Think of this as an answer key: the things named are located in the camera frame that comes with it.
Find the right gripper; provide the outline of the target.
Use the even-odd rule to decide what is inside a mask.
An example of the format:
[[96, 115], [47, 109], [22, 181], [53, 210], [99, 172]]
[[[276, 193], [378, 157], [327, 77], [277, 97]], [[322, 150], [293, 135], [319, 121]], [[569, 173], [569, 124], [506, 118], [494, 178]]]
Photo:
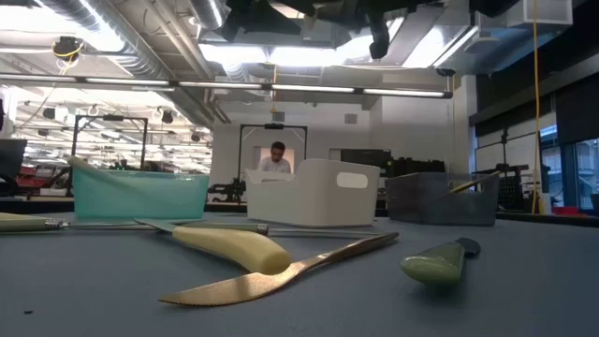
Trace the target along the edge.
[[[373, 43], [370, 54], [373, 60], [387, 55], [389, 32], [385, 14], [394, 10], [416, 11], [419, 0], [279, 0], [304, 15], [308, 21], [325, 21], [339, 24], [349, 30], [371, 30]], [[230, 12], [221, 27], [222, 37], [232, 42], [240, 29], [247, 33], [274, 33], [298, 36], [301, 28], [276, 10], [269, 0], [228, 1]]]

